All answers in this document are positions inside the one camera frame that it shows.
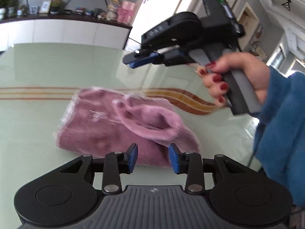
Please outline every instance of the blue sleeve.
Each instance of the blue sleeve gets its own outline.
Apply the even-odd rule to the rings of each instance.
[[[267,99],[257,118],[256,158],[268,177],[305,207],[305,75],[285,78],[271,67]]]

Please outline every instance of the dark wooden countertop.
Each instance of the dark wooden countertop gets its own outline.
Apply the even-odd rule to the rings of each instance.
[[[36,19],[62,19],[62,20],[95,22],[95,23],[108,24],[108,25],[113,25],[113,26],[117,26],[117,27],[132,29],[132,26],[129,24],[124,24],[124,23],[120,23],[117,21],[108,21],[108,20],[97,19],[95,17],[91,17],[91,16],[87,16],[87,15],[33,14],[33,15],[12,16],[7,19],[0,20],[0,24],[6,23],[6,22],[36,20]]]

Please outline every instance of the light green tabletop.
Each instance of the light green tabletop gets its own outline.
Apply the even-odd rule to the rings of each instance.
[[[195,69],[145,65],[130,69],[121,62],[127,52],[75,44],[19,44],[0,56],[0,228],[20,225],[13,198],[27,182],[76,158],[55,147],[53,134],[78,88],[102,86],[141,91],[176,99],[176,111],[199,138],[202,157],[225,154],[249,161],[257,120],[217,110]],[[206,187],[213,186],[207,174]],[[101,174],[94,187],[101,188]],[[121,175],[123,186],[184,185],[186,175],[171,169],[136,166]]]

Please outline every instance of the person's arm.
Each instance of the person's arm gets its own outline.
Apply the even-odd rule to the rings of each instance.
[[[204,67],[197,72],[219,107],[226,105],[229,86],[217,73],[244,70],[263,104],[257,115],[256,157],[271,179],[289,189],[295,204],[305,207],[305,76],[295,73],[285,78],[248,53],[222,56],[207,67],[214,73],[208,74]]]
[[[268,177],[292,193],[305,207],[305,75],[283,77],[270,68],[266,102],[257,116],[256,158]]]

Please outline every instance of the gray ribbed panel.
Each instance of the gray ribbed panel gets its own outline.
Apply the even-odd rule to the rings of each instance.
[[[219,218],[201,196],[181,186],[128,186],[103,199],[83,221],[62,229],[242,229]],[[284,225],[270,229],[285,229]],[[25,224],[20,229],[38,229]]]

